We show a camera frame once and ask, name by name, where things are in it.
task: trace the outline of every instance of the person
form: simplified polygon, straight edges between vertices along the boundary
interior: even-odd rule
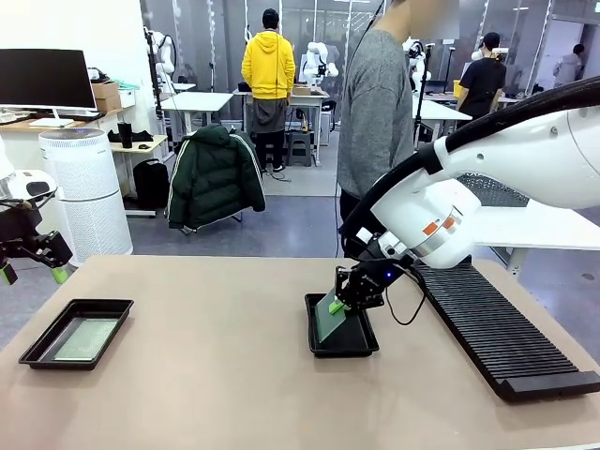
[[[468,114],[472,120],[479,119],[495,110],[503,94],[506,83],[506,66],[494,53],[500,47],[500,35],[487,33],[483,45],[474,54],[473,61],[460,80],[462,90],[458,98],[457,109]],[[458,127],[463,127],[469,121],[462,121]]]
[[[583,69],[581,54],[585,52],[585,47],[578,44],[573,48],[571,54],[566,54],[554,66],[554,87],[561,87],[578,80]]]
[[[348,70],[341,105],[337,182],[339,213],[345,221],[375,182],[413,154],[413,93],[402,42],[412,23],[434,24],[446,0],[393,0],[383,17],[359,43]],[[372,233],[382,224],[369,213],[363,223]],[[346,256],[362,249],[346,243]]]
[[[266,171],[267,152],[273,155],[273,172],[281,172],[285,117],[292,96],[296,66],[292,44],[279,34],[279,14],[267,9],[262,15],[264,31],[246,46],[242,76],[252,89],[256,152]]]

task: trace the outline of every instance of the jacket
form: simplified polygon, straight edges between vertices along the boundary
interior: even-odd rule
[[[574,53],[567,54],[554,66],[553,75],[556,77],[554,87],[560,87],[574,82],[583,67],[581,58]]]
[[[296,64],[292,44],[275,31],[263,31],[246,46],[242,76],[259,99],[286,98],[292,93]]]
[[[252,207],[265,208],[263,179],[246,133],[212,125],[184,138],[173,168],[169,228],[201,226]]]

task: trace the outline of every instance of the black cup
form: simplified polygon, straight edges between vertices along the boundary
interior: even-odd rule
[[[133,131],[131,130],[131,124],[119,123],[119,137],[121,138],[121,143],[123,144],[123,148],[131,148],[133,147],[133,141],[131,137],[133,135]]]

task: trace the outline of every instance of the yellow hoodie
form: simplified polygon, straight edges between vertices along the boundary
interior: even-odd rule
[[[292,44],[279,33],[263,31],[246,46],[242,76],[253,97],[286,98],[292,92],[295,73]]]

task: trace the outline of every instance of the black ribbed rack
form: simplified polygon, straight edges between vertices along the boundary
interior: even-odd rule
[[[427,297],[496,394],[506,401],[600,391],[596,372],[580,372],[471,265],[417,266]]]

